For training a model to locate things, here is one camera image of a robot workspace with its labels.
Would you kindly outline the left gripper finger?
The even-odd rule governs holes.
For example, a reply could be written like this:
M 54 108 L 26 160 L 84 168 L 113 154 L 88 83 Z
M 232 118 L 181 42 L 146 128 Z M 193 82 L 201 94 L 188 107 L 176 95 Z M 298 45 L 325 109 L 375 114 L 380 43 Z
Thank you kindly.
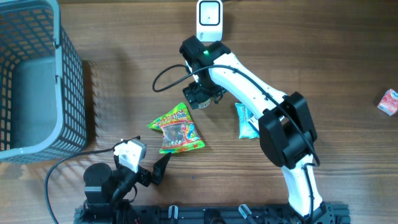
M 120 142 L 127 143 L 128 141 L 132 141 L 133 139 L 141 140 L 141 136 L 134 136 L 133 138 L 129 138 L 129 139 L 121 139 Z
M 151 182 L 153 184 L 160 185 L 160 183 L 162 182 L 167 164 L 168 164 L 171 156 L 172 156 L 172 153 L 169 152 L 169 153 L 165 154 L 161 159 L 159 159 L 153 165 L 153 172 L 152 172 L 152 179 L 151 179 Z

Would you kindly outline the red pink candy box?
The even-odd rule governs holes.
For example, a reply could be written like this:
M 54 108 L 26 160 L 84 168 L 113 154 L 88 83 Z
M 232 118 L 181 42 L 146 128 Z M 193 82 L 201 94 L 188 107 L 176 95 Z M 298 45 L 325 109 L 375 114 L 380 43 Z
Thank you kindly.
M 386 91 L 386 93 L 378 103 L 377 107 L 389 116 L 392 116 L 397 113 L 397 99 L 397 92 L 393 89 L 389 89 Z

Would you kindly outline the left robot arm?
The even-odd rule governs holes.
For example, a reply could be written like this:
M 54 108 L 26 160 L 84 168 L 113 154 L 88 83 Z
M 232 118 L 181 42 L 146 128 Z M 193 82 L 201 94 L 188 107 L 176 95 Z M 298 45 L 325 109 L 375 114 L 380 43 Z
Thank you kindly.
M 134 191 L 137 184 L 145 187 L 160 185 L 167 164 L 172 156 L 169 152 L 154 163 L 151 171 L 141 167 L 147 145 L 139 136 L 122 139 L 111 149 L 115 170 L 108 164 L 96 163 L 85 171 L 86 200 L 75 210 L 74 223 L 159 223 L 159 207 L 134 207 L 133 199 L 125 196 Z

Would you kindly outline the white blue sachet pack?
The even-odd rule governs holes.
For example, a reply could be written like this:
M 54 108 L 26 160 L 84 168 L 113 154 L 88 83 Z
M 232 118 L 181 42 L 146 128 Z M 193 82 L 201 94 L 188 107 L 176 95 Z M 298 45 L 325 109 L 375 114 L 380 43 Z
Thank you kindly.
M 252 129 L 259 135 L 259 123 L 255 116 L 248 119 L 248 123 L 251 125 Z

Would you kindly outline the green lid jar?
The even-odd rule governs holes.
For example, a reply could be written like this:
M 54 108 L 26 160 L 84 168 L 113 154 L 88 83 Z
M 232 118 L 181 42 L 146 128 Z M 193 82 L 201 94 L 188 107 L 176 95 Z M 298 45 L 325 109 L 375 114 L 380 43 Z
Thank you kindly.
M 198 104 L 198 108 L 199 108 L 199 109 L 206 108 L 207 106 L 210 105 L 210 103 L 211 103 L 211 100 L 208 99 L 208 100 L 206 100 L 206 101 L 204 101 L 204 102 L 202 102 L 202 103 L 199 103 L 199 104 Z

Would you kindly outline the Haribo gummy candy bag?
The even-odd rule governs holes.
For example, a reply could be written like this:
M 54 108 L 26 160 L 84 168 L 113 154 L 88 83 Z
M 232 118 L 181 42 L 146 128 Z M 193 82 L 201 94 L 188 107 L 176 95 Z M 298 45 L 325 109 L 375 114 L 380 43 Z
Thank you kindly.
M 205 142 L 198 134 L 185 103 L 179 103 L 168 113 L 153 120 L 147 127 L 162 131 L 160 154 L 174 154 L 205 147 Z

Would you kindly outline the teal tissue pack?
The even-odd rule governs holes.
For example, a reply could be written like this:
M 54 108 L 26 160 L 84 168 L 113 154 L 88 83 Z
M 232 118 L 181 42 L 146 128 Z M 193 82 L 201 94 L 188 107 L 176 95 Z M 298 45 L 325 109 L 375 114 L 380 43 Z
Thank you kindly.
M 258 133 L 249 123 L 249 119 L 253 116 L 249 108 L 242 103 L 235 103 L 235 107 L 239 118 L 239 138 L 258 138 Z

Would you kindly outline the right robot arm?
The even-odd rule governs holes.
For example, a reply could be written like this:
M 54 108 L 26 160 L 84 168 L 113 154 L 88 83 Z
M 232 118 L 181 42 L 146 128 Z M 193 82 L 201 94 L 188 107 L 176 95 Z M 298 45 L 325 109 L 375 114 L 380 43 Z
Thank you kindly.
M 317 133 L 306 99 L 298 92 L 286 95 L 250 72 L 222 42 L 204 45 L 196 36 L 179 49 L 187 71 L 196 80 L 183 89 L 192 109 L 219 102 L 229 92 L 254 116 L 263 153 L 282 169 L 289 205 L 307 222 L 322 205 L 313 168 L 320 161 L 314 149 Z

